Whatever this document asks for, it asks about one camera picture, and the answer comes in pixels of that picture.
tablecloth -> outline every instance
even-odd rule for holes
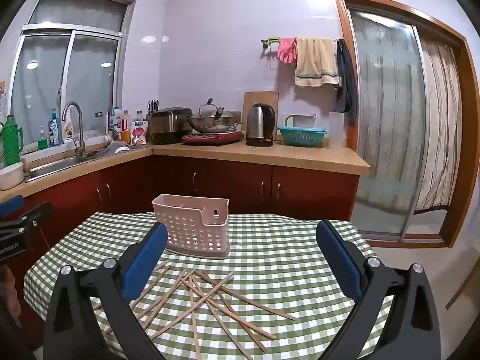
[[[118,258],[130,244],[140,242],[153,223],[153,213],[93,214],[27,272],[26,301],[45,319],[55,280],[62,266],[70,264],[76,270],[84,270],[96,268],[106,258]],[[300,221],[273,214],[230,215],[228,258],[198,259],[165,251],[160,261],[169,261],[172,268],[137,305],[134,312],[138,314],[140,309],[148,307],[163,295],[185,267],[207,270],[215,280],[235,271],[227,284],[229,288],[298,318],[291,321],[225,295],[238,315],[277,336],[276,340],[262,341],[267,348],[267,352],[262,352],[236,321],[219,313],[231,333],[253,358],[316,360],[354,305],[352,299],[343,295],[317,245],[317,223],[318,221]],[[374,255],[351,223],[332,221],[332,224],[343,239],[354,242],[365,256]],[[159,274],[160,272],[152,275],[149,282]],[[202,280],[200,283],[205,292],[211,289]],[[222,304],[219,298],[214,300]],[[391,303],[392,297],[386,297],[361,356],[370,353],[375,347]],[[189,304],[189,291],[181,286],[153,320],[147,333],[152,335],[160,330],[185,311]],[[97,310],[96,314],[101,329],[107,330],[109,323],[103,309]],[[205,304],[195,314],[203,359],[244,359]],[[112,347],[121,350],[114,334],[106,335],[106,339]],[[184,319],[156,338],[154,343],[168,359],[194,359],[191,318]]]

food package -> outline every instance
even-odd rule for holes
[[[147,144],[147,127],[148,122],[145,120],[135,120],[132,122],[130,128],[131,145]]]

metal bolt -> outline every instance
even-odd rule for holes
[[[371,266],[372,268],[378,268],[380,266],[380,260],[376,257],[370,257],[368,260],[367,260],[369,266]]]
[[[418,274],[423,272],[423,267],[420,264],[413,264],[413,270]]]
[[[62,269],[60,269],[60,273],[62,275],[68,275],[70,272],[71,272],[71,266],[69,265],[63,266]]]
[[[106,259],[106,260],[103,262],[103,266],[104,266],[105,268],[113,268],[116,263],[117,263],[117,260],[116,260],[116,259]]]

beige towel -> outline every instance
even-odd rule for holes
[[[310,87],[339,84],[333,40],[297,38],[297,49],[295,84]]]

wooden countertop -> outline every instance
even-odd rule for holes
[[[247,146],[245,141],[225,146],[151,145],[155,155],[207,158],[211,160],[249,162],[280,167],[324,170],[327,172],[366,175],[370,166],[353,150],[307,148],[275,143],[273,147]]]
[[[171,155],[190,158],[248,162],[281,167],[323,170],[353,175],[368,174],[370,166],[349,148],[303,148],[274,144],[273,147],[251,147],[245,142],[225,146],[147,145],[110,157],[81,163],[69,169],[23,182],[7,191],[0,191],[0,203],[14,196],[27,197],[77,177],[133,161],[150,155]]]

